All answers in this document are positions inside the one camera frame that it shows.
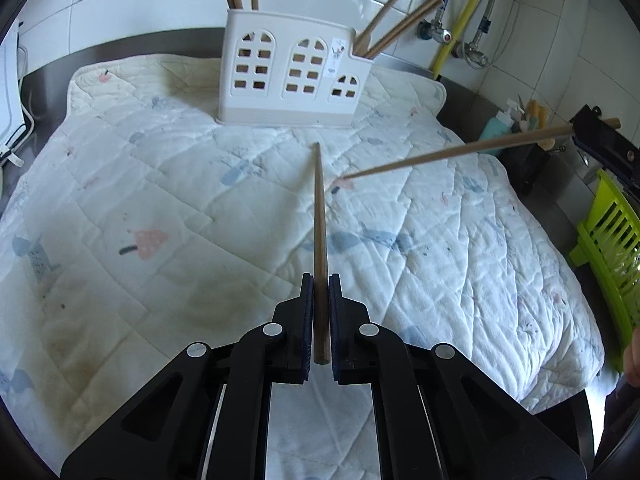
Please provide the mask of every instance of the yellow gas hose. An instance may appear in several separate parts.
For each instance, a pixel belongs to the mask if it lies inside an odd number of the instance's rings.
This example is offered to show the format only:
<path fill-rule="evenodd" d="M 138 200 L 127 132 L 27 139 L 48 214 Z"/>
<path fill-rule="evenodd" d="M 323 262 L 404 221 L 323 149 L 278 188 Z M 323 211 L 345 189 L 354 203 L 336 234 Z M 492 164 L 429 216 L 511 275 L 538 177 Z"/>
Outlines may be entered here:
<path fill-rule="evenodd" d="M 462 33 L 465 31 L 466 25 L 471 19 L 471 16 L 476 10 L 479 2 L 480 0 L 469 0 L 466 3 L 465 9 L 462 11 L 462 14 L 460 14 L 460 17 L 456 21 L 456 25 L 454 25 L 451 32 L 451 41 L 441 47 L 440 52 L 438 53 L 438 57 L 436 57 L 436 61 L 433 63 L 431 71 L 433 72 L 434 79 L 436 79 L 440 75 L 444 62 L 447 60 L 447 57 L 449 57 L 449 54 L 455 46 L 456 41 L 459 40 L 460 36 L 462 36 Z"/>

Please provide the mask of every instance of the white plastic utensil holder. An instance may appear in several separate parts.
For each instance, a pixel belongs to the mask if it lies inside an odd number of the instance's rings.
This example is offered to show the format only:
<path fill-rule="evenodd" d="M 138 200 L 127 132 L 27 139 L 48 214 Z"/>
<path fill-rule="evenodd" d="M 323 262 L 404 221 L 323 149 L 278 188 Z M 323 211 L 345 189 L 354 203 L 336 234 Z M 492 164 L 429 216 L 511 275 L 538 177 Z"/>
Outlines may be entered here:
<path fill-rule="evenodd" d="M 352 53 L 355 31 L 276 12 L 230 10 L 218 121 L 350 126 L 373 61 Z"/>

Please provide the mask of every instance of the pink mushroom print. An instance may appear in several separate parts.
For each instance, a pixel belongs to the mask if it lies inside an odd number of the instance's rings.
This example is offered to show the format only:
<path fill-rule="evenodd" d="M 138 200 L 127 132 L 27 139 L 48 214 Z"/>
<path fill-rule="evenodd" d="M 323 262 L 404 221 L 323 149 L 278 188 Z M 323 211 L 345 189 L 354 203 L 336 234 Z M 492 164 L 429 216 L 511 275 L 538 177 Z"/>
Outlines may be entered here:
<path fill-rule="evenodd" d="M 160 229 L 134 231 L 133 237 L 136 241 L 135 245 L 123 247 L 118 253 L 122 256 L 132 251 L 138 251 L 138 257 L 141 260 L 151 258 L 158 252 L 162 244 L 169 239 L 169 235 Z"/>

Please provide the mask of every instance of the quilted mat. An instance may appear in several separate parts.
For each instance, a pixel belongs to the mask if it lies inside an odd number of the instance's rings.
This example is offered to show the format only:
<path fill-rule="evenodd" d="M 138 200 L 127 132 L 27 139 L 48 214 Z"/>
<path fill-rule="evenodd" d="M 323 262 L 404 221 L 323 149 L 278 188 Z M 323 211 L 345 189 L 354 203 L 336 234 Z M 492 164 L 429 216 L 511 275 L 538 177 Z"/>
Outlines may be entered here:
<path fill-rule="evenodd" d="M 408 343 L 449 342 L 531 412 L 604 349 L 578 281 L 492 156 L 345 183 L 460 144 L 439 83 L 374 67 L 348 130 L 221 126 L 220 61 L 80 69 L 67 116 L 0 221 L 0 395 L 55 470 L 194 341 L 233 343 L 313 269 L 312 145 L 329 271 Z M 275 385 L 268 478 L 378 478 L 369 389 L 312 366 Z"/>

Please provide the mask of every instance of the green dish rack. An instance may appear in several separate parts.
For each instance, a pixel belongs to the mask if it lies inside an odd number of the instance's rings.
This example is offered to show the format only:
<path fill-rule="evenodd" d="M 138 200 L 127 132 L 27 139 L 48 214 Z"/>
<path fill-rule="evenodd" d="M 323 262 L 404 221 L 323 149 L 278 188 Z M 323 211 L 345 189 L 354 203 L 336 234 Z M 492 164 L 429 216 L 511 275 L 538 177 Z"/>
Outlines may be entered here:
<path fill-rule="evenodd" d="M 620 341 L 612 364 L 622 371 L 622 355 L 640 325 L 640 220 L 618 186 L 602 170 L 589 216 L 578 224 L 572 263 L 586 263 L 598 280 Z"/>

